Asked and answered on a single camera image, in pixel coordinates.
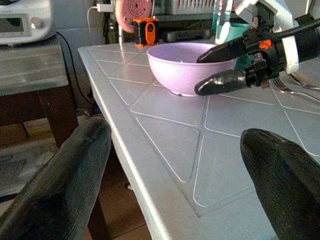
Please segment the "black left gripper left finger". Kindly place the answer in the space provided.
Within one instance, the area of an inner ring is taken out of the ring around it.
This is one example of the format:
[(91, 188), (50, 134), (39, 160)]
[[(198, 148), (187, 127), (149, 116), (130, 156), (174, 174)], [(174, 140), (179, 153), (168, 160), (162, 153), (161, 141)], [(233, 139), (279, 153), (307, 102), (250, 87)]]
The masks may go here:
[(1, 239), (81, 240), (111, 145), (111, 127), (104, 118), (80, 124), (1, 215)]

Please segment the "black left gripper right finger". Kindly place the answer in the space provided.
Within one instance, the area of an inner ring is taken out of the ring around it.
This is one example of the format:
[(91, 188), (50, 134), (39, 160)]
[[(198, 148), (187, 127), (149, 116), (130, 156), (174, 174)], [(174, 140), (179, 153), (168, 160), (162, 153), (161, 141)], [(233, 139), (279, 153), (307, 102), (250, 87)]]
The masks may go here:
[(256, 194), (280, 240), (320, 238), (320, 165), (276, 133), (242, 132), (240, 151)]

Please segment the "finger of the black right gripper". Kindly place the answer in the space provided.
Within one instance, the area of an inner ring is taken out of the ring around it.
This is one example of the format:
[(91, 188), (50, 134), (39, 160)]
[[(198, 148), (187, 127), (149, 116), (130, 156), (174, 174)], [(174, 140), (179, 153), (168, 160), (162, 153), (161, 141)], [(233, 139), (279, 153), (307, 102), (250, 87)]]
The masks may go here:
[(230, 61), (246, 54), (243, 37), (238, 37), (207, 50), (197, 58), (197, 63)]
[(226, 70), (198, 82), (194, 87), (194, 92), (199, 96), (209, 96), (225, 94), (248, 87), (244, 69)]

